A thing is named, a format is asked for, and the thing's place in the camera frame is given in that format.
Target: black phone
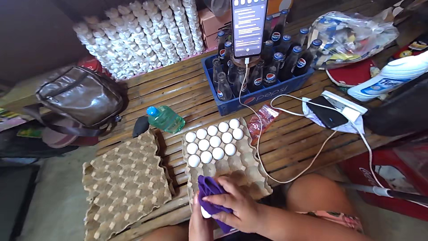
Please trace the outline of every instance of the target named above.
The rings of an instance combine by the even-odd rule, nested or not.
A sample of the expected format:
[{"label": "black phone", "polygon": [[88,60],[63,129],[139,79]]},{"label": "black phone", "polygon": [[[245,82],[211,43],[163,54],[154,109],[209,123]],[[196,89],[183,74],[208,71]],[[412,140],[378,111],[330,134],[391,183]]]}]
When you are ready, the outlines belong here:
[{"label": "black phone", "polygon": [[268,0],[231,0],[233,56],[259,56],[262,52]]},{"label": "black phone", "polygon": [[342,115],[342,113],[338,111],[334,111],[332,109],[324,108],[318,105],[313,105],[311,104],[311,102],[315,104],[331,107],[331,108],[334,108],[334,106],[324,96],[318,96],[306,102],[309,109],[311,109],[314,112],[314,114],[318,117],[318,119],[320,119],[320,121],[327,128],[332,129],[334,127],[341,126],[348,122],[348,119],[346,119],[346,117]]}]

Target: purple cloth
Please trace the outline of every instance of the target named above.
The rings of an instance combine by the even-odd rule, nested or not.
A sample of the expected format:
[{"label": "purple cloth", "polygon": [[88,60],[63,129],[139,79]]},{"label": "purple cloth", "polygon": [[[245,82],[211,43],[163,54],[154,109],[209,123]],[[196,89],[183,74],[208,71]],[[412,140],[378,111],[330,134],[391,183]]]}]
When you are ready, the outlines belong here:
[{"label": "purple cloth", "polygon": [[[218,195],[227,193],[222,186],[220,186],[212,177],[204,177],[199,175],[198,177],[198,186],[199,186],[199,203],[201,206],[207,211],[207,213],[213,215],[220,213],[221,211],[225,211],[226,213],[232,213],[233,210],[230,208],[225,208],[220,205],[212,204],[209,202],[205,202],[202,200],[205,196]],[[220,226],[221,230],[224,233],[230,232],[231,226],[216,220],[218,226]]]}]

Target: paper egg tray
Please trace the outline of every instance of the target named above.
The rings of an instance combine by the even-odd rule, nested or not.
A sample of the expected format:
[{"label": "paper egg tray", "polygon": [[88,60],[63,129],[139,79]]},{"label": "paper egg tray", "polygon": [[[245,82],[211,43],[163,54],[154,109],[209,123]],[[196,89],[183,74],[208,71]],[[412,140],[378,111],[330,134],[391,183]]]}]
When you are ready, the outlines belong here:
[{"label": "paper egg tray", "polygon": [[147,131],[83,164],[85,241],[105,241],[172,199],[157,151],[156,136]]},{"label": "paper egg tray", "polygon": [[[240,186],[246,193],[249,193],[255,200],[261,199],[272,193],[272,188],[267,184],[268,179],[266,174],[262,171],[259,160],[256,158],[257,150],[251,146],[251,136],[247,128],[247,124],[243,118],[238,119],[240,122],[239,128],[243,130],[244,137],[241,140],[232,140],[232,144],[236,147],[236,153],[233,156],[224,155],[223,159],[213,160],[208,163],[200,163],[197,167],[191,167],[188,159],[190,154],[187,152],[187,145],[189,142],[186,141],[185,135],[181,138],[183,144],[183,157],[186,161],[185,173],[189,176],[187,181],[187,193],[189,195],[190,203],[192,202],[193,195],[199,190],[198,188],[198,176],[228,176],[238,186]],[[233,129],[229,127],[227,131],[232,134]],[[221,139],[222,132],[218,131],[217,135]],[[226,144],[221,143],[220,147],[224,150]],[[208,151],[212,153],[213,147],[210,146]],[[202,151],[198,150],[196,155],[201,156]]]}]

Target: pepsi crate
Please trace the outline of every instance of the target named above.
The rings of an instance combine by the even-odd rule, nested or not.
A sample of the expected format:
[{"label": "pepsi crate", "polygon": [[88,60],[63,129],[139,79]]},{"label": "pepsi crate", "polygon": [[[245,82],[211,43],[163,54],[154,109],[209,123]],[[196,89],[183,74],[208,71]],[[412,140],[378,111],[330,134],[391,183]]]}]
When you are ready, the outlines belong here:
[{"label": "pepsi crate", "polygon": [[[220,115],[224,116],[224,115],[233,113],[235,111],[238,111],[242,108],[245,108],[245,106],[239,103],[238,96],[236,96],[236,98],[233,98],[229,101],[224,101],[224,102],[217,98],[217,91],[214,89],[214,85],[212,82],[212,76],[213,76],[212,61],[214,58],[217,58],[217,54],[214,54],[209,57],[205,57],[201,59],[201,61],[202,61],[202,66],[204,67],[205,74],[208,79],[208,83],[211,88],[211,92],[214,96],[214,101],[217,104],[218,111],[220,112]],[[267,88],[263,87],[261,90],[241,96],[241,102],[250,106],[250,105],[261,103],[268,99],[273,99],[276,96],[281,94],[288,94],[290,92],[296,91],[302,87],[302,85],[306,82],[306,80],[309,79],[309,77],[313,73],[314,73],[314,70],[312,68],[309,68],[308,72],[304,75],[293,77],[284,82],[277,81],[277,83],[273,86],[270,86]]]}]

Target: concrete floor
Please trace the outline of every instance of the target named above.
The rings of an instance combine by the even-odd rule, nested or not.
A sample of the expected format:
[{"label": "concrete floor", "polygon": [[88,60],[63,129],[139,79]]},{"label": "concrete floor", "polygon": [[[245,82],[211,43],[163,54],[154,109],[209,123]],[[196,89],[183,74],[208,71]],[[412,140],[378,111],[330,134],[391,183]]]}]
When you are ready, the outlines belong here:
[{"label": "concrete floor", "polygon": [[[83,240],[88,203],[81,184],[82,164],[94,156],[95,148],[85,147],[40,162],[42,168],[19,241]],[[343,178],[334,167],[320,173]],[[370,206],[355,191],[350,191],[349,197],[361,214],[366,234],[374,240],[427,240],[428,222]]]}]

